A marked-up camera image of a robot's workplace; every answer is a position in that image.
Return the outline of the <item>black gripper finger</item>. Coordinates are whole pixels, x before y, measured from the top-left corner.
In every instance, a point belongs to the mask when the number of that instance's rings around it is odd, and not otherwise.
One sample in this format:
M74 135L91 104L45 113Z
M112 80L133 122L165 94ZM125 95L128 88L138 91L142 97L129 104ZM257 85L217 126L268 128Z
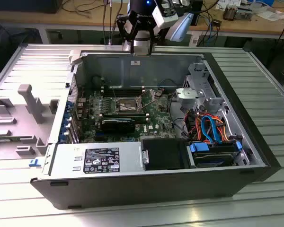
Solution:
M125 29L126 22L129 21L132 25L130 32L128 33ZM130 52L134 54L134 39L138 34L139 19L137 13L129 13L128 15L118 15L116 23L121 37L130 43Z
M144 25L144 31L145 32L147 31L149 33L150 46L148 54L152 54L153 46L157 41L153 29L154 29L154 24L151 21L147 21L146 24Z

